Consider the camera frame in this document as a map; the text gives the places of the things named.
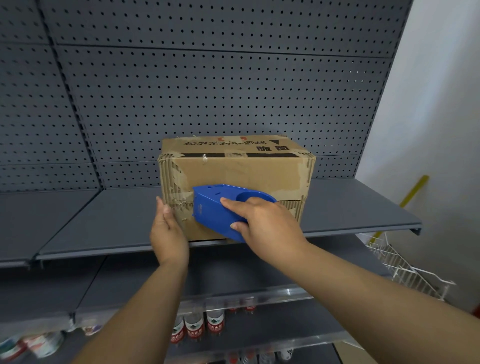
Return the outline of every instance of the brown cardboard box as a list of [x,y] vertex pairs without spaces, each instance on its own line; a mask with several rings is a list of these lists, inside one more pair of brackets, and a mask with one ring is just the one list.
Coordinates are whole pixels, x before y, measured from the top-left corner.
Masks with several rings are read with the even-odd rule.
[[188,240],[197,241],[223,236],[195,221],[192,187],[229,184],[266,192],[300,221],[315,156],[286,136],[208,136],[164,139],[158,162],[164,201]]

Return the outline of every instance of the white wire basket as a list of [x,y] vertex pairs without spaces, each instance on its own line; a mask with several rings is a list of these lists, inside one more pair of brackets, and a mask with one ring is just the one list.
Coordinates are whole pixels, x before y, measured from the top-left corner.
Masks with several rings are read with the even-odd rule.
[[374,239],[374,243],[367,242],[366,245],[383,265],[388,268],[390,273],[392,273],[392,280],[394,282],[445,301],[445,296],[450,287],[456,285],[454,282],[441,279],[435,273],[411,266],[388,243],[388,237],[385,232],[380,238]]

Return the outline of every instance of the blue tape dispenser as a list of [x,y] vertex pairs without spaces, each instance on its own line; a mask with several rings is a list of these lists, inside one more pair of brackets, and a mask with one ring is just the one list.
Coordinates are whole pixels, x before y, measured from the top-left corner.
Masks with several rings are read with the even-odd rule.
[[230,225],[236,221],[247,222],[243,217],[224,208],[220,198],[245,202],[250,197],[259,197],[269,202],[276,200],[269,194],[249,190],[246,188],[229,186],[227,184],[215,184],[198,186],[193,188],[193,217],[197,222],[222,234],[226,238],[244,243],[242,235],[233,230]]

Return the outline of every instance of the white wall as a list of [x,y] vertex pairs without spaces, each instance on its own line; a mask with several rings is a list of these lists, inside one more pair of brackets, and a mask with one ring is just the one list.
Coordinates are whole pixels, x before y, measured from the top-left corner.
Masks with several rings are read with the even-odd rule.
[[480,1],[414,0],[357,179],[407,207],[420,237],[391,234],[414,266],[452,279],[448,300],[480,303]]

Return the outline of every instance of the yellow handle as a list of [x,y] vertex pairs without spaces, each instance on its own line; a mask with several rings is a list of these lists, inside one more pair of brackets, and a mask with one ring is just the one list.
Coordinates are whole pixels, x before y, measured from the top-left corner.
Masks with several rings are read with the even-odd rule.
[[[430,179],[430,176],[423,175],[422,178],[417,182],[415,186],[410,190],[408,195],[405,196],[405,198],[400,202],[400,207],[404,208],[408,203],[412,200],[412,198],[417,194],[417,192],[428,182]],[[372,245],[376,239],[382,235],[383,231],[378,231],[374,234],[373,238],[370,239],[369,245]]]

